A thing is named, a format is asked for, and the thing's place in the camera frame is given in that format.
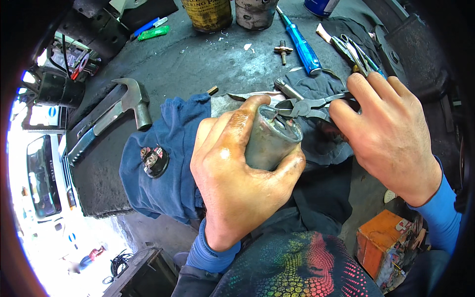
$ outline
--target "blue rag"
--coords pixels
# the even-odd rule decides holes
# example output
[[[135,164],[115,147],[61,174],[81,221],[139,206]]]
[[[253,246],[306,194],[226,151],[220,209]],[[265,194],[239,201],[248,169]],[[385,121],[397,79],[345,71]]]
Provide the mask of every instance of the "blue rag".
[[[186,102],[179,97],[167,99],[160,106],[162,117],[148,131],[130,135],[119,175],[136,211],[154,219],[166,214],[184,224],[199,219],[196,207],[204,204],[191,175],[190,161],[198,125],[211,117],[210,99],[208,93],[192,95]],[[170,155],[170,161],[161,177],[150,178],[143,171],[140,150],[157,144]]]

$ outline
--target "dirty workbench surface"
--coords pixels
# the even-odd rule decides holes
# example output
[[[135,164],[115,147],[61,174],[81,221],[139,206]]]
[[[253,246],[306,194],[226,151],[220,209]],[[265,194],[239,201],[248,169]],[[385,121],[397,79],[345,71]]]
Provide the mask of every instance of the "dirty workbench surface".
[[[281,39],[285,39],[288,46],[292,45],[278,14],[272,26],[265,30],[249,31],[234,20],[222,32],[201,34],[191,27],[180,0],[175,2],[179,10],[168,16],[170,31],[167,35],[127,43],[108,65],[86,81],[83,102],[69,117],[68,128],[72,129],[67,138],[69,149],[77,141],[77,131],[94,116],[76,124],[94,108],[94,114],[98,116],[113,102],[109,98],[98,105],[115,87],[112,79],[131,77],[142,82],[150,97],[149,111],[155,121],[160,118],[160,104],[166,98],[179,96],[187,100],[190,95],[206,92],[214,85],[219,87],[219,94],[272,90],[276,78],[302,66],[296,52],[287,56],[286,66],[282,66],[280,56],[273,52]],[[322,66],[346,80],[351,73],[350,67],[315,32],[320,18],[307,11],[302,0],[280,0],[279,6],[299,27]],[[332,17],[336,16],[354,19],[367,29],[380,23],[362,0],[341,0],[332,14]],[[246,51],[243,47],[247,43],[252,45]],[[115,100],[124,90],[116,91]],[[72,169],[85,215],[103,217],[132,211],[118,170],[124,144],[135,131],[133,113],[127,114],[107,129]]]

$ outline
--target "orange box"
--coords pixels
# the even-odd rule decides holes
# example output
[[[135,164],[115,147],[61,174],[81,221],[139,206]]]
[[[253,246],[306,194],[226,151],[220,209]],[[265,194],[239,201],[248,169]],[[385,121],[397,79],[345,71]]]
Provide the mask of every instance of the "orange box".
[[[407,248],[407,236],[413,230],[412,222],[383,210],[356,232],[356,257],[378,286],[387,281],[379,278],[383,266],[391,265],[391,256]]]

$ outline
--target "blue screwdriver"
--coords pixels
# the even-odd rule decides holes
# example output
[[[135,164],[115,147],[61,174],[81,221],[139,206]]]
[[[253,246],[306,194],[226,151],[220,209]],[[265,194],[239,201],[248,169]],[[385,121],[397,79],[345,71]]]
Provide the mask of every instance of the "blue screwdriver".
[[[289,18],[282,12],[279,6],[277,6],[277,12],[284,21],[286,26],[285,29],[287,32],[289,32],[290,37],[294,41],[298,55],[300,56],[307,73],[309,75],[320,74],[322,72],[322,65],[320,64],[320,61],[318,60],[314,50],[310,47],[302,34],[300,34],[297,26],[289,20]]]

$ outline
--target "truck windshield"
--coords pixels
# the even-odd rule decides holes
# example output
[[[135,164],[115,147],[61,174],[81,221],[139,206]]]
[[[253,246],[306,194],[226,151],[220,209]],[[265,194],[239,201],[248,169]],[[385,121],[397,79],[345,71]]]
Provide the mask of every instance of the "truck windshield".
[[[38,138],[28,145],[27,170],[36,217],[43,219],[60,213],[61,203],[56,187],[49,135]]]

